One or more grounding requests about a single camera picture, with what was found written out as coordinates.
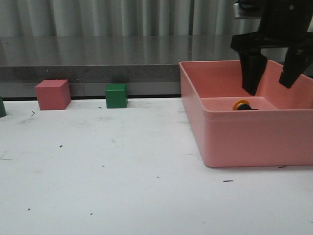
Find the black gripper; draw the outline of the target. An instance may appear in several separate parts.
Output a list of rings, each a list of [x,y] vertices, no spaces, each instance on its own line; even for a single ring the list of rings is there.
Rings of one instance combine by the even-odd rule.
[[[291,88],[311,65],[313,34],[308,31],[313,17],[311,0],[267,0],[258,30],[234,35],[230,47],[238,52],[242,67],[242,88],[256,95],[267,66],[265,48],[288,47],[279,83]]]

